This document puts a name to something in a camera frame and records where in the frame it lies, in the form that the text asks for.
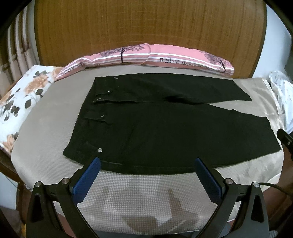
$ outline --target black jeans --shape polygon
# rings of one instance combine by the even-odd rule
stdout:
[[[266,117],[206,104],[228,100],[251,99],[226,79],[97,77],[63,154],[80,163],[95,155],[118,173],[177,174],[193,172],[197,157],[220,167],[281,149]]]

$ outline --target wooden headboard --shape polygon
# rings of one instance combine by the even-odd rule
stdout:
[[[121,46],[168,44],[229,60],[234,78],[251,77],[266,30],[263,0],[36,0],[42,65]]]

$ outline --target wooden bed frame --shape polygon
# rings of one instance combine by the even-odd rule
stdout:
[[[266,5],[263,0],[36,0],[34,21],[41,65],[65,66],[127,45],[169,44],[220,56],[234,66],[233,78],[249,78],[263,47]],[[19,183],[17,207],[25,221],[30,193],[2,151],[0,172]],[[293,191],[292,174],[286,152],[279,185]],[[264,195],[272,225],[291,201],[273,188]]]

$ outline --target metal rivet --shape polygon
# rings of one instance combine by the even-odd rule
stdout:
[[[227,179],[225,179],[225,182],[226,182],[227,184],[232,184],[232,183],[233,183],[233,180],[230,179],[230,178],[227,178]]]
[[[40,181],[38,181],[38,182],[35,183],[35,187],[40,187],[41,184],[42,184],[42,183],[41,183]]]
[[[257,182],[253,182],[253,186],[255,186],[256,188],[259,187],[259,184]]]
[[[69,183],[69,178],[64,178],[64,179],[62,179],[62,180],[61,180],[61,183],[63,183],[63,184],[67,184],[67,183]]]

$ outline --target white cloth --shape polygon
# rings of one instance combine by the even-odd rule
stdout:
[[[270,83],[281,107],[281,118],[284,120],[288,134],[293,131],[293,84],[292,80],[280,71],[270,72]]]
[[[19,131],[11,160],[21,179],[33,188],[37,181],[58,183],[81,168],[82,165],[66,158],[62,152],[70,140],[80,107],[94,78],[135,73],[175,73],[219,78],[190,69],[120,65],[86,69],[56,82],[32,109]],[[279,128],[283,128],[279,118],[280,109],[266,81],[261,78],[233,81],[250,95],[252,101],[213,105],[266,116],[275,134]],[[240,184],[268,182],[272,178],[278,180],[283,159],[281,150],[217,170],[224,178],[230,177]],[[62,214],[59,204],[55,205]],[[94,230],[166,234],[201,229],[216,205],[209,200],[195,173],[137,176],[102,170],[78,207]],[[230,219],[235,218],[238,208],[239,204],[236,203]]]

